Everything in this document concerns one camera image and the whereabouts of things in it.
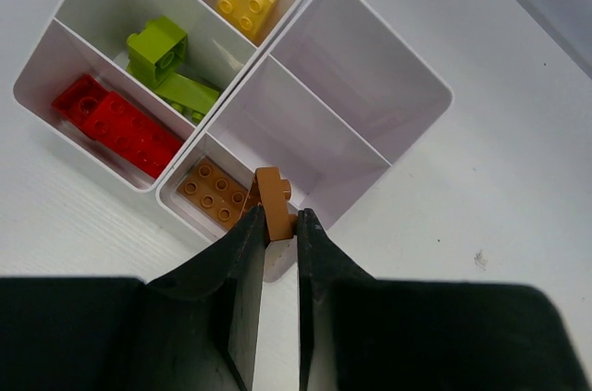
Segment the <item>brown sloped lego brick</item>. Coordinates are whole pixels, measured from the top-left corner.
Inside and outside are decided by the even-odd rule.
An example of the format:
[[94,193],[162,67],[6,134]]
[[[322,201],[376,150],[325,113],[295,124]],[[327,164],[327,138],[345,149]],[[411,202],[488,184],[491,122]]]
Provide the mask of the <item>brown sloped lego brick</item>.
[[267,234],[270,242],[292,239],[296,233],[297,215],[291,214],[288,201],[291,184],[274,166],[255,170],[252,187],[255,198],[265,212]]

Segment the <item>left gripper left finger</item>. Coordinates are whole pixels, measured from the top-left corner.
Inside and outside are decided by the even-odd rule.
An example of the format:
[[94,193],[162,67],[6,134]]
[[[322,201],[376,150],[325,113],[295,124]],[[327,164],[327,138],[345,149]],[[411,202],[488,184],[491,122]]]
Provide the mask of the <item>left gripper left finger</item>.
[[148,284],[139,389],[252,389],[265,244],[265,213],[257,206],[223,238]]

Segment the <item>small red lego brick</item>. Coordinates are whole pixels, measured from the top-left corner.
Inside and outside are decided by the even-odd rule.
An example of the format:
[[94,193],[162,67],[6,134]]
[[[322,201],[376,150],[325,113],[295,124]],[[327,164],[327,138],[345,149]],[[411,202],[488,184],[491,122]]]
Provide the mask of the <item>small red lego brick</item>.
[[108,90],[91,75],[83,74],[55,98],[51,106],[70,123],[80,127],[107,94]]

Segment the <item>small brown lego brick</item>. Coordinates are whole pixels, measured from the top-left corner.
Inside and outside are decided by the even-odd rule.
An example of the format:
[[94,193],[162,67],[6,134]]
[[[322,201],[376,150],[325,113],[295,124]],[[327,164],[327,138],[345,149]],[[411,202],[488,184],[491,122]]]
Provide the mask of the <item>small brown lego brick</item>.
[[177,193],[226,230],[240,219],[247,197],[247,189],[207,157],[180,182]]

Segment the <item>long yellow lego plate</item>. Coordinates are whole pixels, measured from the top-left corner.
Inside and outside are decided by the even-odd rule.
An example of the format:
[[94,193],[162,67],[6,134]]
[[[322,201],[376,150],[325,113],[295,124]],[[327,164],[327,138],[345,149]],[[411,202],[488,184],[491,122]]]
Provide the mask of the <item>long yellow lego plate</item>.
[[252,43],[259,44],[278,0],[216,0],[216,12]]

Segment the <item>large red lego brick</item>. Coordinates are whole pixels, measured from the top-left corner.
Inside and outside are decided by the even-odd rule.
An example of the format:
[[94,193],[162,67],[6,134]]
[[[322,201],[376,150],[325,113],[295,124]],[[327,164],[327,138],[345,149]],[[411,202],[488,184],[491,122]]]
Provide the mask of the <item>large red lego brick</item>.
[[109,92],[91,111],[82,130],[152,178],[161,175],[182,145],[117,92]]

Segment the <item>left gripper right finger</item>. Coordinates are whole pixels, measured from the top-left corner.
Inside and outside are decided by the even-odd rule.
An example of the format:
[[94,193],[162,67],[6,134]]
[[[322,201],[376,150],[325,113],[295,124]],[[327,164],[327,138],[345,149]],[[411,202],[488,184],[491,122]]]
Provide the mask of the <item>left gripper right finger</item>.
[[298,214],[300,388],[439,390],[432,284],[376,279]]

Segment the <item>small green lego brick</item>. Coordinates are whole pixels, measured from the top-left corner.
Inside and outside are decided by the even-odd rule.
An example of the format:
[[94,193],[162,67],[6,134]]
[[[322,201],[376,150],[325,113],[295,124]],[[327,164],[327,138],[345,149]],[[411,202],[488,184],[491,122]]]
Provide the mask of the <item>small green lego brick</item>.
[[149,89],[156,89],[184,61],[188,34],[165,16],[149,19],[140,33],[127,39],[127,71]]

